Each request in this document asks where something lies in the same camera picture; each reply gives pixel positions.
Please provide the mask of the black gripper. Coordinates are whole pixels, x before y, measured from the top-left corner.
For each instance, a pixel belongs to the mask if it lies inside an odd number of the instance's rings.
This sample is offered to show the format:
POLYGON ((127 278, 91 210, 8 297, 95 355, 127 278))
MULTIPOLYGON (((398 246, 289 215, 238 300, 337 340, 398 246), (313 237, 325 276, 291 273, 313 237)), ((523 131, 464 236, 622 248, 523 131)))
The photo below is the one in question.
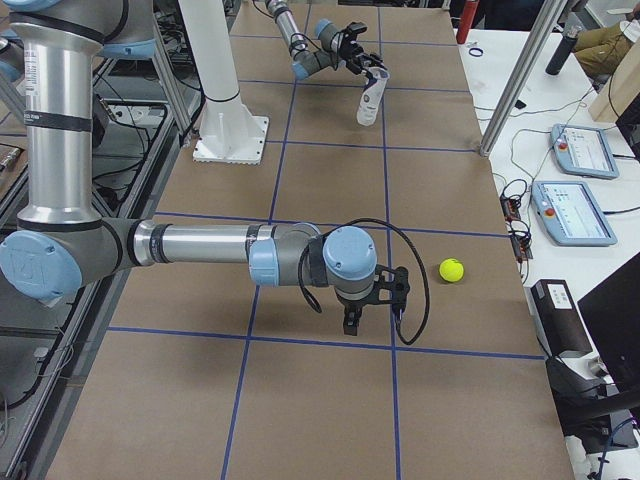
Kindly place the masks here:
POLYGON ((357 42, 357 37, 367 31, 363 22, 351 22, 338 35, 338 56, 345 62, 348 70, 355 75, 371 78, 370 70, 385 70, 383 59, 375 52, 365 53, 364 48, 357 42))
POLYGON ((341 294, 336 294, 336 297, 344 307, 343 333, 347 336, 357 336, 363 309, 373 305, 374 300, 369 296, 356 300, 348 299, 341 294))

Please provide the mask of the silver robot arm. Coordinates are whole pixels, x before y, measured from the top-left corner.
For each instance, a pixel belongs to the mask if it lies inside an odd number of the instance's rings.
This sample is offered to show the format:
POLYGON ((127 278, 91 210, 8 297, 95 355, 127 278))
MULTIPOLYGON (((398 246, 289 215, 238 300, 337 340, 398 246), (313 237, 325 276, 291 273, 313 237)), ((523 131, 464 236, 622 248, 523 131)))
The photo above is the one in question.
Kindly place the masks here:
POLYGON ((315 28, 316 45, 297 26, 286 1, 266 1, 268 15, 278 26, 292 59, 297 80, 305 80, 321 70, 337 70, 345 66, 355 75, 365 75, 369 83, 389 77, 382 58, 367 53, 358 43, 360 34, 368 27, 363 22, 351 22, 343 29, 328 19, 321 19, 315 28))
MULTIPOLYGON (((356 335, 366 305, 381 304, 382 267, 364 230, 321 235, 311 224, 176 226, 103 218, 91 203, 92 63, 151 58, 156 50, 152 1, 2 1, 24 47, 29 201, 18 230, 1 242, 1 271, 18 291, 51 302, 121 270, 172 262, 247 263, 257 285, 335 289, 344 332, 356 335)), ((269 120, 243 104, 222 1, 179 1, 204 97, 204 136, 196 160, 259 163, 269 120)), ((356 41, 366 31, 321 20, 321 46, 310 51, 286 1, 265 1, 303 80, 344 64, 367 84, 357 113, 375 122, 389 75, 382 58, 356 41)))

